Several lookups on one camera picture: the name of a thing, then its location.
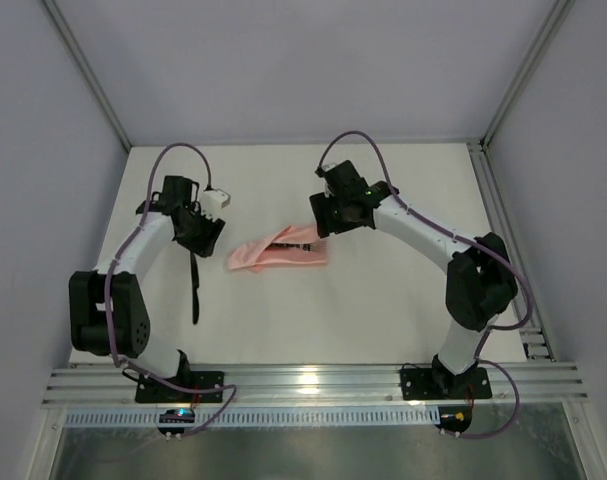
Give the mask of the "black handled knife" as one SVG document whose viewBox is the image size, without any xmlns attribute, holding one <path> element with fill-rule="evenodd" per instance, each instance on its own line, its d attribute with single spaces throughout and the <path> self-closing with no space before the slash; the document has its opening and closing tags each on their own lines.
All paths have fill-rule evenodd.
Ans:
<svg viewBox="0 0 607 480">
<path fill-rule="evenodd" d="M 197 256 L 194 253 L 190 253 L 190 279 L 192 295 L 192 324 L 197 325 L 200 318 L 200 277 L 197 264 Z"/>
</svg>

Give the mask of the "pink cloth napkin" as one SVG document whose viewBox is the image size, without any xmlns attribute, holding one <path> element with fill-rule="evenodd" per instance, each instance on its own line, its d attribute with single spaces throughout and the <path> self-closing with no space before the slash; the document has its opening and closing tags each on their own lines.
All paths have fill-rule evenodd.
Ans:
<svg viewBox="0 0 607 480">
<path fill-rule="evenodd" d="M 287 226 L 277 233 L 238 246 L 228 256 L 226 267 L 228 271 L 246 270 L 258 273 L 266 268 L 325 266 L 328 263 L 327 248 L 322 253 L 268 248 L 273 242 L 314 243 L 318 241 L 324 240 L 319 237 L 314 224 Z"/>
</svg>

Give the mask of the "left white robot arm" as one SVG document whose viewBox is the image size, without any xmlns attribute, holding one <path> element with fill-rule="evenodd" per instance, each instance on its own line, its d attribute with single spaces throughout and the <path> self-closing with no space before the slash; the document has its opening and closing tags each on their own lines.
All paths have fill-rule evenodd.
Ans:
<svg viewBox="0 0 607 480">
<path fill-rule="evenodd" d="M 166 346 L 151 332 L 140 283 L 159 254 L 175 243 L 189 254 L 191 318 L 200 318 L 197 261 L 210 257 L 225 222 L 222 210 L 231 197 L 211 186 L 168 175 L 159 191 L 149 191 L 135 211 L 134 230 L 111 258 L 89 271 L 75 272 L 68 284 L 73 347 L 109 356 L 181 393 L 192 390 L 185 352 Z"/>
</svg>

